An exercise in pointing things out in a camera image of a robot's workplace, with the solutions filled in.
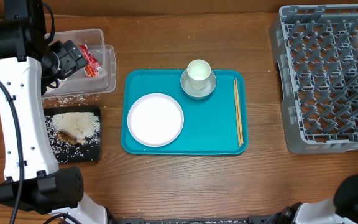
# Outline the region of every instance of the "red snack wrapper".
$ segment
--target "red snack wrapper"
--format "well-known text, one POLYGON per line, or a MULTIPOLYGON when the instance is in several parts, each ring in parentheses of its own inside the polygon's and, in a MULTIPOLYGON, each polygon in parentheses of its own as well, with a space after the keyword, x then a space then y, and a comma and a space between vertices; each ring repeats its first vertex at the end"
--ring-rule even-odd
POLYGON ((84 67, 86 77, 98 77, 102 74, 102 66, 97 59, 91 54, 85 44, 80 45, 80 49, 84 58, 88 62, 87 66, 84 67))

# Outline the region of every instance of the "blue tray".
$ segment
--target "blue tray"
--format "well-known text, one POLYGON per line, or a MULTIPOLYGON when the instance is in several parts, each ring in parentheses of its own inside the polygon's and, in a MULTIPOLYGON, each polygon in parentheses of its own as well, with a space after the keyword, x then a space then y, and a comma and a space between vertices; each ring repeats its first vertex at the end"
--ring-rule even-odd
POLYGON ((164 155, 238 155, 248 146, 246 93, 244 79, 234 70, 213 70, 216 88, 207 98, 195 100, 181 89, 180 77, 184 70, 135 70, 125 82, 124 111, 122 114, 121 144, 132 154, 164 155), (244 144, 237 139, 236 108, 233 79, 239 83, 242 131, 244 144), (128 130, 127 117, 131 106, 149 93, 164 93, 181 106, 185 123, 180 135, 162 147, 148 147, 137 142, 128 130))

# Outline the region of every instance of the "chopsticks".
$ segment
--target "chopsticks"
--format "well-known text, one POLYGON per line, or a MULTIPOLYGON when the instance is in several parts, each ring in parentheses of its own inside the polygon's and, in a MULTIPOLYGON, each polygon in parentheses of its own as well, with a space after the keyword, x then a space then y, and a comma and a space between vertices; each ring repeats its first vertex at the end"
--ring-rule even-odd
POLYGON ((241 147, 241 145, 244 143, 244 137, 242 135, 241 109, 237 78, 234 79, 234 102, 236 106, 237 138, 239 141, 239 147, 241 147))

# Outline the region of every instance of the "gray plastic crate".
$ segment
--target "gray plastic crate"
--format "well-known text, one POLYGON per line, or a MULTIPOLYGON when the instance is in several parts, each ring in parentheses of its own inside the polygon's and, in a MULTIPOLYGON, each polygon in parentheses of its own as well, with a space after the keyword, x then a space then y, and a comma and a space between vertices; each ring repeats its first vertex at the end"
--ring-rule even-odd
POLYGON ((358 149, 358 4, 283 6, 270 28, 287 148, 358 149))

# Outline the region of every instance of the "cup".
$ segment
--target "cup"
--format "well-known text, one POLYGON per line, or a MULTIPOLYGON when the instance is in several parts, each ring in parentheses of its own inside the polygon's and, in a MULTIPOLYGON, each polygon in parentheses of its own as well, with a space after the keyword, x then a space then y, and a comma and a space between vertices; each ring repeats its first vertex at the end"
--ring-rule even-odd
POLYGON ((187 74, 190 86, 195 90, 200 90, 207 83, 207 79, 211 74, 211 66, 209 66, 208 62, 197 59, 190 62, 189 66, 187 66, 187 74))

